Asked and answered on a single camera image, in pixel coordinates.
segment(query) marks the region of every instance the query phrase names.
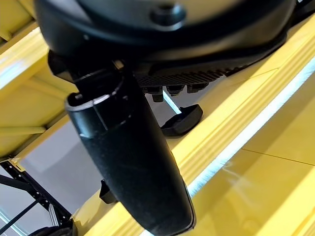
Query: black tube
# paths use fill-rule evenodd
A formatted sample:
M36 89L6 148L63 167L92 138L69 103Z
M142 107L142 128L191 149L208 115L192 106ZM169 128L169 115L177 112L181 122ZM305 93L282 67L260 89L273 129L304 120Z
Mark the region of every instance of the black tube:
M132 76L92 101L72 94L66 109L106 184L142 227L172 236L195 225L175 159Z

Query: metal rod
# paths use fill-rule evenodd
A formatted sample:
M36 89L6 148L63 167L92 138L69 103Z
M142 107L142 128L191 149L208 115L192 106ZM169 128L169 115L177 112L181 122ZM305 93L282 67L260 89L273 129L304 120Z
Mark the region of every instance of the metal rod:
M52 225L53 226L59 226L58 219L57 219L57 216L55 213L55 209L54 209L54 206L52 204L49 204L48 211L49 211L49 216L50 216Z
M163 98L176 114L182 113L181 110L179 110L179 108L176 106L176 104L173 102L173 100L167 95L167 93L164 90L163 90Z
M5 226L3 226L0 229L0 235L2 235L7 229L9 229L15 222L17 222L23 215L25 215L30 209L32 209L41 198L34 201L32 204L30 204L27 208L25 208L21 213L19 213L17 216L15 216L12 220L10 220Z
M32 187L29 184L3 175L0 175L0 184L4 184L25 191L32 190Z

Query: yellow panel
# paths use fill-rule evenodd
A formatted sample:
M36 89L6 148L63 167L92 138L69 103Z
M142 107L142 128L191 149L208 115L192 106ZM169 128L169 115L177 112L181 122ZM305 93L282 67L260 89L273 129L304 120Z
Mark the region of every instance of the yellow panel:
M40 80L58 88L61 91L64 91L66 93L72 93L72 92L77 92L77 87L65 80L62 80L56 76L54 76L48 65L45 65L40 71L38 71L35 74L35 77L39 78Z
M181 139L169 142L179 169L190 184L286 87L315 55L315 16L295 28L288 42L269 58L221 80L201 101L204 117ZM86 217L89 209L82 207ZM141 227L118 203L86 236L137 235Z
M43 126L63 110L63 101L20 86L0 100L0 127Z
M34 3L33 0L18 0L19 3L25 8L25 10L35 18Z
M32 20L31 15L16 0L0 1L0 22L10 33L16 32Z
M44 94L58 98L61 101L65 101L66 97L68 96L67 92L59 90L57 87L51 86L50 84L36 77L29 79L26 83L24 83L24 85L37 91L41 91Z
M311 171L315 181L313 166L240 150L193 198L197 225L186 235L291 236L315 206L314 188L307 194L299 189ZM293 193L300 199L286 206L291 213L270 228L270 218Z
M24 143L32 135L21 135L21 136L10 136L1 137L0 136L0 156L5 156L10 154L15 150L16 147Z
M244 146L268 155L315 165L315 74Z

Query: black cylinder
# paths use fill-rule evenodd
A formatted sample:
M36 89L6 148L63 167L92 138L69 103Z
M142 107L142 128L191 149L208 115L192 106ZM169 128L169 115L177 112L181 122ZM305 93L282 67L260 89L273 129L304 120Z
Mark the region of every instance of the black cylinder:
M172 236L195 225L176 161L133 78L91 101L72 94L66 109L106 184L142 227Z

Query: black mechanical part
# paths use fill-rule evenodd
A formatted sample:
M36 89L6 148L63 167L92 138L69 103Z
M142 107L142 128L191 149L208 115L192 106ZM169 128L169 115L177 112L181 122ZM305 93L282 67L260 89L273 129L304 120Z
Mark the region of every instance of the black mechanical part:
M38 182L36 182L26 171L20 172L9 162L2 162L0 166L12 176L13 179L0 180L6 181L7 185L27 191L38 203L46 210L49 210L49 204L52 204L58 217L59 224L65 224L71 217L67 211L53 196L51 196Z
M28 183L19 181L17 179L9 178L3 175L0 175L0 184L4 184L6 186L10 186L10 187L25 190L25 191L33 190L32 186L30 186Z
M145 90L212 82L218 78L217 71L232 74L285 42L295 0L228 2L222 1L220 5L227 4L227 8L220 10L212 1L202 5L168 1L161 5L155 0L80 4L74 0L43 0L36 1L35 6L52 51L72 58L98 54L110 60L122 59ZM132 5L136 8L128 11ZM182 9L193 17L185 19L180 29L167 32L152 26L150 12L155 9L173 13ZM161 95L155 100L161 101Z
M166 86L166 90L171 96L177 96L181 91L183 91L184 87L184 85L172 85Z
M198 104L180 107L179 110L182 113L173 116L161 127L163 134L167 137L187 134L195 128L202 118L203 111Z
M132 74L115 78L112 93L93 100L72 94L66 110L110 191L138 223L157 236L183 233L195 214L175 159Z
M45 227L31 233L29 236L77 236L77 228L72 219L62 226Z
M297 2L297 6L292 17L292 24L295 25L314 13L315 0L303 0L301 2Z
M99 198L101 198L106 204L117 202L117 199L115 198L114 194L110 191L104 179L101 180Z

